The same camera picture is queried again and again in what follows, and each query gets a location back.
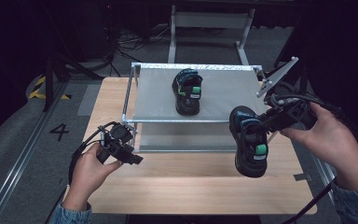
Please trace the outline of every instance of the gray carpet floor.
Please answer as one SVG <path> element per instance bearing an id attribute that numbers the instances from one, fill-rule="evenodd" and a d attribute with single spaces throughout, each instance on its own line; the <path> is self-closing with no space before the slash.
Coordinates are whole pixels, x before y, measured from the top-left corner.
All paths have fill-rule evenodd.
<path id="1" fill-rule="evenodd" d="M 250 64 L 262 65 L 266 71 L 280 53 L 290 28 L 251 29 L 245 45 Z M 219 35 L 211 35 L 200 30 L 183 30 L 177 36 L 177 63 L 241 64 L 234 47 L 241 32 L 224 30 Z M 127 51 L 130 56 L 143 63 L 166 63 L 168 61 L 169 35 L 156 43 L 150 43 L 138 50 Z M 130 73 L 133 59 L 115 55 L 112 65 L 124 77 Z M 100 63 L 90 59 L 86 66 Z M 96 71 L 101 76 L 118 76 L 111 66 Z M 29 85 L 28 95 L 38 77 Z M 73 151 L 79 146 L 90 119 L 101 81 L 90 80 L 81 75 L 74 76 L 65 89 L 72 95 L 70 100 L 60 100 L 51 111 L 48 122 L 35 142 L 34 152 L 16 187 L 0 213 L 0 223 L 44 223 L 67 184 L 67 167 Z M 15 164 L 29 136 L 42 116 L 43 99 L 29 99 L 28 104 L 13 114 L 0 128 L 0 188 Z M 65 124 L 65 133 L 59 135 L 51 130 Z M 310 175 L 310 189 L 316 195 L 323 182 L 309 152 L 295 143 L 295 149 L 304 173 Z M 304 216 L 297 223 L 339 223 L 333 205 L 328 197 L 318 202 L 315 215 Z M 261 216 L 263 224 L 281 223 L 290 216 Z M 125 215 L 95 214 L 93 223 L 125 223 Z"/>

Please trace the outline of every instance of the blue sleeve cuff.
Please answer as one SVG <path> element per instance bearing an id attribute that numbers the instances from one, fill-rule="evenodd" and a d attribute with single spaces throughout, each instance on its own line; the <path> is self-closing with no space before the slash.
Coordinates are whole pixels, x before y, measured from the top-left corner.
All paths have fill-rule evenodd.
<path id="1" fill-rule="evenodd" d="M 358 223 L 358 191 L 342 189 L 332 183 L 334 205 L 342 223 Z"/>
<path id="2" fill-rule="evenodd" d="M 71 224 L 86 224 L 91 223 L 91 205 L 87 203 L 87 211 L 71 211 L 58 204 L 54 211 L 54 216 L 50 224 L 71 223 Z"/>

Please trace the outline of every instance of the person's left hand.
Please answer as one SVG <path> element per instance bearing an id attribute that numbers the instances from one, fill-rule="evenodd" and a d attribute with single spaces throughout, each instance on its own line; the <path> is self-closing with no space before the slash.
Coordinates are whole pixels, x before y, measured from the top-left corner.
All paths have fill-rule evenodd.
<path id="1" fill-rule="evenodd" d="M 101 164 L 97 155 L 102 151 L 99 143 L 92 145 L 76 162 L 72 185 L 62 203 L 62 207 L 72 211 L 86 211 L 87 200 L 104 180 L 121 165 L 121 161 Z"/>

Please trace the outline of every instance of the hand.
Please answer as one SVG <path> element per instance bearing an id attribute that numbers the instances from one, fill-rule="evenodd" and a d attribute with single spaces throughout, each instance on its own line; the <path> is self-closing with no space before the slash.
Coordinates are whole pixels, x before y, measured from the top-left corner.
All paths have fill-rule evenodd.
<path id="1" fill-rule="evenodd" d="M 310 103 L 316 115 L 315 125 L 308 131 L 286 128 L 281 131 L 303 144 L 322 161 L 337 169 L 337 183 L 344 189 L 358 190 L 358 144 L 351 131 L 330 111 Z"/>
<path id="2" fill-rule="evenodd" d="M 76 162 L 72 185 L 62 207 L 72 211 L 86 211 L 87 200 L 98 189 L 104 180 L 121 165 L 121 161 L 103 165 L 97 155 L 102 151 L 99 143 L 92 145 Z"/>

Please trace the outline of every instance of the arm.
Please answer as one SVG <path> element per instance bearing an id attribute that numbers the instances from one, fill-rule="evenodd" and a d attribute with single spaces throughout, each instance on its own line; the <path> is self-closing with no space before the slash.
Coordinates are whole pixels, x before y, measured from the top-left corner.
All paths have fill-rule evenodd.
<path id="1" fill-rule="evenodd" d="M 101 164 L 97 160 L 97 155 L 101 151 L 101 145 L 96 143 L 80 156 L 74 170 L 72 185 L 62 204 L 56 208 L 51 223 L 90 222 L 91 209 L 87 200 L 122 164 L 121 161 Z"/>
<path id="2" fill-rule="evenodd" d="M 281 134 L 303 144 L 337 170 L 333 183 L 335 207 L 346 223 L 358 223 L 358 144 L 351 131 L 333 114 L 310 104 L 317 121 L 308 131 L 287 128 Z"/>

